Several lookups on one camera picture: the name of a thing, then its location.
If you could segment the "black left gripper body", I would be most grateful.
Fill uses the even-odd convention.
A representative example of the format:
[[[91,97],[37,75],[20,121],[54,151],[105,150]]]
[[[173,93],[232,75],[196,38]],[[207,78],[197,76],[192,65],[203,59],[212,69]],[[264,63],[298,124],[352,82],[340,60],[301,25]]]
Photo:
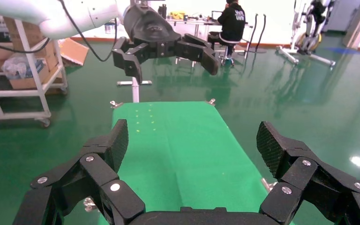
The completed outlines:
[[[147,45],[149,58],[175,56],[175,46],[181,40],[181,35],[151,7],[129,6],[122,24],[134,44]]]

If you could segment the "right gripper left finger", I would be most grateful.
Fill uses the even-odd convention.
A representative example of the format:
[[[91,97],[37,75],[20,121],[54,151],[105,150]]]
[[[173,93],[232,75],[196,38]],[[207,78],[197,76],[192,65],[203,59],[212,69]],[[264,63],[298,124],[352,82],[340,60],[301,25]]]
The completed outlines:
[[[61,225],[90,198],[109,224],[130,224],[146,208],[118,175],[127,148],[128,123],[120,119],[109,134],[89,139],[75,157],[35,177],[13,223]]]

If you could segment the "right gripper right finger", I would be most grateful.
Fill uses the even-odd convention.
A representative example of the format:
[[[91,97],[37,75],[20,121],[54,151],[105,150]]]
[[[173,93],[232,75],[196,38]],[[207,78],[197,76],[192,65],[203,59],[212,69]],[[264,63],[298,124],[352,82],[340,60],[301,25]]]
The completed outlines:
[[[304,142],[260,123],[256,146],[277,183],[259,212],[288,225],[303,202],[335,225],[360,225],[360,180],[323,162]]]

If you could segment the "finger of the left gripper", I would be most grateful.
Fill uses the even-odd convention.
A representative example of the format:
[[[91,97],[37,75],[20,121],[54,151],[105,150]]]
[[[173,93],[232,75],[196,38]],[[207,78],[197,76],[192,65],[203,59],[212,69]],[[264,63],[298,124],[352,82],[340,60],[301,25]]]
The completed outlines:
[[[200,62],[210,75],[216,75],[218,72],[219,61],[215,56],[215,51],[211,48],[211,44],[191,34],[185,34],[181,40],[176,42],[175,55],[190,61]]]
[[[150,40],[148,37],[134,37],[130,40],[120,37],[115,40],[112,48],[114,66],[123,69],[126,76],[136,79],[138,84],[143,82],[141,64],[150,59]]]

